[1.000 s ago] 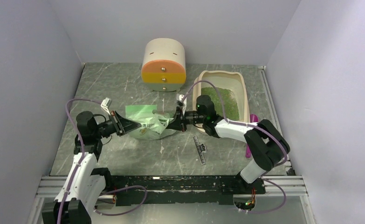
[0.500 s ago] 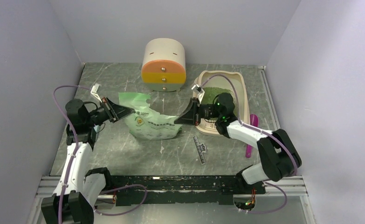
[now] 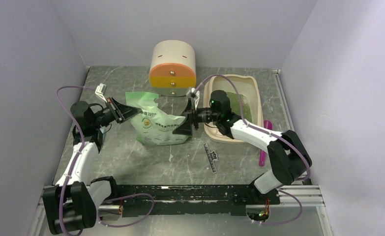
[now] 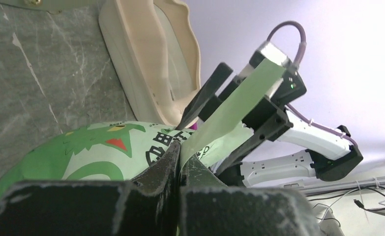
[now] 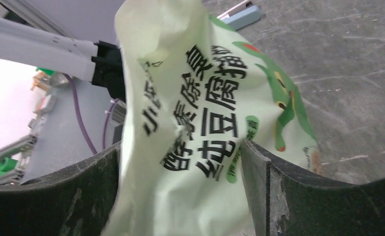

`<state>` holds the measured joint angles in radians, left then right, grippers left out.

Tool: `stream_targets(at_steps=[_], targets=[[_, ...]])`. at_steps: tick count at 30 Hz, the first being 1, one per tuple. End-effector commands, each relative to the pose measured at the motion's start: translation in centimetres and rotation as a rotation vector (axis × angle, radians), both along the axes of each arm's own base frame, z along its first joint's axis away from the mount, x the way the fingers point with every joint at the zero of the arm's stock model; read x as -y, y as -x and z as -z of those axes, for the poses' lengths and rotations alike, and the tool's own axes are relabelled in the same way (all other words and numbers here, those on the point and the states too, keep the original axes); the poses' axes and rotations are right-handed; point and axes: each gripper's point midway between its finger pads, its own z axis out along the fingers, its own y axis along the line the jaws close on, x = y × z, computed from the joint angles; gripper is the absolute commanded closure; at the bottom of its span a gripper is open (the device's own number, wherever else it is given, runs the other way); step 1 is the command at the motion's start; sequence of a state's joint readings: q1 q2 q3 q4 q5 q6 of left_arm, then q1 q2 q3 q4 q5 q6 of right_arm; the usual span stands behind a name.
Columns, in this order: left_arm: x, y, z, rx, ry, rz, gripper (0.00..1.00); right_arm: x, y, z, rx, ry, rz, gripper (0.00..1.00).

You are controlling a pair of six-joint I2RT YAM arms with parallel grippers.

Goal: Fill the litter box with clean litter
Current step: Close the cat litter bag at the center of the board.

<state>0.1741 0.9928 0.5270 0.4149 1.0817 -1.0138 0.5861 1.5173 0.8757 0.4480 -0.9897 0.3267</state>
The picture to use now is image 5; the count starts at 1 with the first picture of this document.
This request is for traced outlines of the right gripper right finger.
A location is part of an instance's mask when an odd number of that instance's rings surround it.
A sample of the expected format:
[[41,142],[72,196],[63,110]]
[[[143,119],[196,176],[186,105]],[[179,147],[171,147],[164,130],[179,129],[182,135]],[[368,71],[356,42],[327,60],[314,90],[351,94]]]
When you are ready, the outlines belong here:
[[362,185],[315,174],[250,140],[243,184],[258,236],[385,236],[385,178]]

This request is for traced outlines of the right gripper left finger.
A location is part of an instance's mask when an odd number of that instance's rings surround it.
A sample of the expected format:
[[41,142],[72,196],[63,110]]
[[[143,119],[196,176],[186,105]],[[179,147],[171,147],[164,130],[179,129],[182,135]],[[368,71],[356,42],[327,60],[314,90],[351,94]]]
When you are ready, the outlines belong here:
[[21,185],[0,186],[0,236],[98,236],[118,189],[120,143]]

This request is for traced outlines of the green litter bag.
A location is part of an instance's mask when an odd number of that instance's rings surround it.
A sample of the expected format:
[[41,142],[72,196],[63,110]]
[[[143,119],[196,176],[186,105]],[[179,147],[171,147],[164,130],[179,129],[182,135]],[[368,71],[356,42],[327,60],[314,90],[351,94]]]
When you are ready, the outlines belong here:
[[251,215],[250,139],[320,174],[297,86],[200,0],[127,0],[115,17],[127,113],[105,236],[231,236]]

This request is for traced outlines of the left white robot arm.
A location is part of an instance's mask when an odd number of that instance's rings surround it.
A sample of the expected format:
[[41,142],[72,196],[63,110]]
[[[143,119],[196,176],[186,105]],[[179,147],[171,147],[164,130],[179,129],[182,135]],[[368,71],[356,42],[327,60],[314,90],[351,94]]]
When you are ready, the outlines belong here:
[[122,56],[114,44],[64,37],[0,17],[0,59],[73,76],[126,101]]

